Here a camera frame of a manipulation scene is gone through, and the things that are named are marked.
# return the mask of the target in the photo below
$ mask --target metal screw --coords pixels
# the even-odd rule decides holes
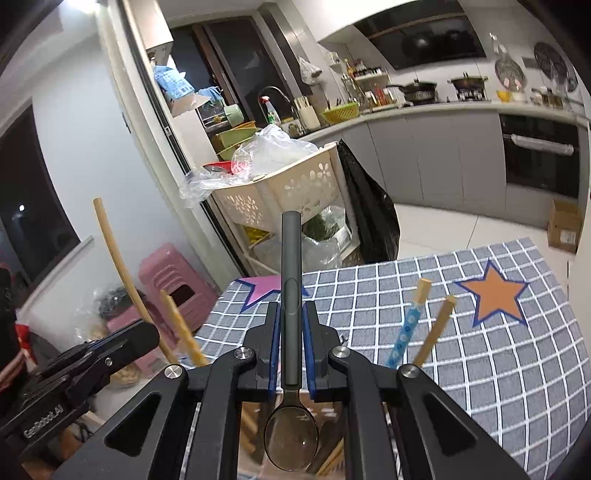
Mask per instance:
[[[414,365],[403,365],[400,367],[400,372],[406,378],[417,378],[418,377],[418,368]]]
[[[234,356],[239,360],[246,360],[247,358],[252,357],[252,350],[247,346],[239,346],[234,350]]]
[[[347,358],[351,354],[351,350],[349,350],[345,346],[336,346],[333,348],[333,355],[336,358]]]
[[[180,365],[169,365],[164,369],[164,376],[166,378],[178,378],[183,374],[183,367]]]

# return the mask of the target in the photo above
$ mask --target green bowl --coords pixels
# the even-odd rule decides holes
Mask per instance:
[[[217,134],[217,137],[222,142],[224,148],[232,147],[233,145],[244,142],[247,138],[252,137],[260,128],[237,128],[235,130],[227,130]]]
[[[217,154],[217,156],[220,157],[222,160],[232,161],[232,155],[234,155],[236,149],[240,147],[240,145],[242,145],[246,140],[242,140],[241,142],[238,142],[237,144],[234,144],[231,147],[222,150],[220,153]]]

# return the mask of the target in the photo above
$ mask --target spoon handle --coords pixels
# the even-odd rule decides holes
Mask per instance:
[[[301,215],[281,217],[281,387],[301,388]]]

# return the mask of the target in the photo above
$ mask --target clear plastic bag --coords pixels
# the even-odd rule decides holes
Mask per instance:
[[[312,153],[318,147],[303,140],[290,138],[276,125],[268,125],[244,142],[232,156],[232,171],[243,182],[267,175],[291,165]]]
[[[179,195],[187,207],[197,208],[214,190],[247,182],[244,176],[197,168],[187,174],[185,183],[179,188]]]
[[[276,272],[281,271],[281,240],[274,235],[269,240],[254,246],[256,257]],[[339,242],[329,238],[317,242],[305,235],[301,236],[302,271],[332,270],[342,266]]]
[[[321,242],[333,237],[345,225],[345,209],[330,205],[301,226],[303,234]]]
[[[298,63],[300,64],[301,81],[306,85],[318,85],[322,70],[309,61],[305,61],[302,57],[298,57]]]
[[[77,312],[80,320],[75,330],[76,343],[101,340],[111,334],[106,322],[92,310],[80,309]],[[126,388],[135,385],[142,378],[142,372],[135,364],[129,364],[111,375],[109,386],[113,388]]]
[[[150,311],[154,321],[159,323],[157,309],[146,296],[139,292],[146,308]],[[94,299],[78,309],[76,313],[77,327],[74,331],[75,343],[91,342],[109,336],[114,331],[122,328],[129,322],[140,318],[135,310],[133,302],[129,298],[125,287],[121,285],[108,285],[107,288],[98,288],[94,292]],[[123,367],[111,375],[111,387],[125,388],[135,385],[141,378],[151,377],[166,366],[166,359],[158,349],[147,353],[136,362]]]

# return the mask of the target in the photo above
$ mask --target yellow bowl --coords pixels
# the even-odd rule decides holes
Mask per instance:
[[[496,95],[503,103],[509,103],[511,101],[511,92],[507,90],[497,90]]]

